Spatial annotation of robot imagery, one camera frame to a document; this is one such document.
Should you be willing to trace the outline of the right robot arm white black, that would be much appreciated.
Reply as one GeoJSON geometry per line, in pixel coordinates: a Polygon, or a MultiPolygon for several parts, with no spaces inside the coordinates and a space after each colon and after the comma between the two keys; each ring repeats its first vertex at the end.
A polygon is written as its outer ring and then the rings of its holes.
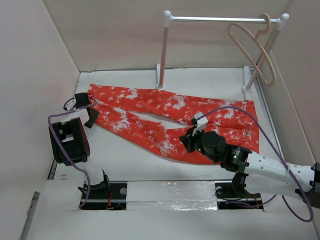
{"type": "Polygon", "coordinates": [[[188,153],[200,152],[218,163],[221,168],[234,173],[231,191],[237,197],[248,192],[268,193],[295,199],[307,199],[314,208],[320,207],[320,166],[283,164],[248,148],[228,144],[214,131],[198,131],[195,128],[181,135],[188,153]]]}

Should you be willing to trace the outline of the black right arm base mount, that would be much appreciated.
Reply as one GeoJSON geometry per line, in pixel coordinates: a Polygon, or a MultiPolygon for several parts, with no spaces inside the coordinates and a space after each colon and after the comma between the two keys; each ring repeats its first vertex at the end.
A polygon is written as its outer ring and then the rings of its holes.
{"type": "Polygon", "coordinates": [[[215,182],[214,194],[219,210],[264,209],[261,194],[245,190],[245,180],[245,174],[235,173],[232,180],[215,182]]]}

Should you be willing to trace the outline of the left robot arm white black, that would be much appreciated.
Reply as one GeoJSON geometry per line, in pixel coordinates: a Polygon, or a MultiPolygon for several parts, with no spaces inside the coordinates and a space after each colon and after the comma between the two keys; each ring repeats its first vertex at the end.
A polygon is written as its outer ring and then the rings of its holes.
{"type": "Polygon", "coordinates": [[[93,96],[87,92],[75,94],[63,105],[65,113],[50,115],[47,120],[54,160],[83,174],[86,182],[78,188],[83,194],[104,199],[112,191],[110,180],[104,171],[99,179],[93,164],[88,163],[91,149],[85,127],[92,128],[100,114],[94,109],[97,102],[93,96]]]}

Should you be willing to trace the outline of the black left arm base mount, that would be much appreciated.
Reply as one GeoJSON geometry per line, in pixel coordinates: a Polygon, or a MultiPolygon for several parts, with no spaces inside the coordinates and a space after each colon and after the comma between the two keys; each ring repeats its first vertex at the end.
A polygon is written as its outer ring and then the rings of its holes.
{"type": "Polygon", "coordinates": [[[92,211],[126,210],[127,188],[127,182],[109,181],[108,177],[105,176],[102,182],[90,186],[88,199],[85,200],[88,190],[88,185],[85,181],[82,187],[78,187],[78,190],[81,192],[81,209],[92,211]]]}

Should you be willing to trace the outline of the orange white-speckled trousers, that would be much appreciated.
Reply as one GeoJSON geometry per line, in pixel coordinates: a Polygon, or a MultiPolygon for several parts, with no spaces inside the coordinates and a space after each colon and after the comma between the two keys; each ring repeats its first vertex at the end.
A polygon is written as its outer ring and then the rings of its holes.
{"type": "Polygon", "coordinates": [[[253,101],[222,100],[181,95],[156,89],[91,84],[97,101],[96,124],[149,152],[179,162],[211,165],[200,152],[188,153],[179,136],[199,112],[212,110],[205,131],[215,131],[227,143],[259,151],[259,128],[253,101]]]}

